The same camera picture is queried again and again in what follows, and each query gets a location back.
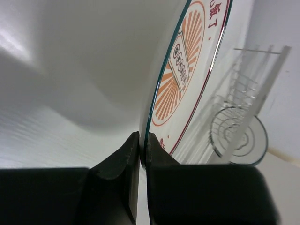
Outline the black rimmed white plate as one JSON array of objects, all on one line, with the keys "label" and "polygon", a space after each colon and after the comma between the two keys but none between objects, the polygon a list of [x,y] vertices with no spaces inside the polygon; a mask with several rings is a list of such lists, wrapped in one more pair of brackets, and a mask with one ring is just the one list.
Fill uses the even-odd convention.
[{"label": "black rimmed white plate", "polygon": [[[241,108],[233,106],[218,111],[210,124],[209,140],[219,158],[228,149],[242,121]],[[230,158],[231,164],[258,165],[269,145],[268,134],[263,123],[254,116],[239,139]]]}]

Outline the orange sunburst white plate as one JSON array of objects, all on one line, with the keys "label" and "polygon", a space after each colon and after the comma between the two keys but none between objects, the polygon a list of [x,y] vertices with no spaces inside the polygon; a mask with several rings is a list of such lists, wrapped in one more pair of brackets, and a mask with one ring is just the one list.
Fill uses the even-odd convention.
[{"label": "orange sunburst white plate", "polygon": [[202,99],[232,9],[230,0],[188,0],[153,76],[140,122],[140,157],[151,134],[173,155]]}]

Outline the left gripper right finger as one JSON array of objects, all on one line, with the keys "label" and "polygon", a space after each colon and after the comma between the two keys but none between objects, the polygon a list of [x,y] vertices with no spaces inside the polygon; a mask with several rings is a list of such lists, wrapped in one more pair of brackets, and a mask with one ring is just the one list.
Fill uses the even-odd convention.
[{"label": "left gripper right finger", "polygon": [[254,166],[182,165],[155,134],[146,147],[147,200],[153,225],[278,225],[280,215]]}]

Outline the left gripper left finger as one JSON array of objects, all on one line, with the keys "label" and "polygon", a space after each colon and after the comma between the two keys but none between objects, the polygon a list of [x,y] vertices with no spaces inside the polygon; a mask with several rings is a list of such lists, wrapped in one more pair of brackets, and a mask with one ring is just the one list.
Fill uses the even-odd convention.
[{"label": "left gripper left finger", "polygon": [[93,168],[0,171],[3,225],[134,225],[139,134]]}]

